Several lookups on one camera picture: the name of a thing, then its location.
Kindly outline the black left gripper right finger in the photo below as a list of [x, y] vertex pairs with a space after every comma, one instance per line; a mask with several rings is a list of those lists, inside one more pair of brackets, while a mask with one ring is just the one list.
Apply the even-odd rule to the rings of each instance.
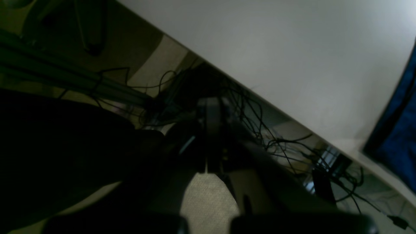
[[231, 234], [377, 234], [372, 218], [343, 212], [310, 194], [218, 102], [219, 170], [230, 178], [241, 215]]

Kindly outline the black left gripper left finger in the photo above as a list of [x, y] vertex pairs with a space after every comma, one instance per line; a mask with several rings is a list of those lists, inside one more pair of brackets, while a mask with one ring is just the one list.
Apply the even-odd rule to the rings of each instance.
[[54, 217], [43, 234], [187, 234], [179, 214], [198, 172], [225, 173], [225, 99], [200, 99], [196, 117], [174, 125], [139, 169], [102, 200]]

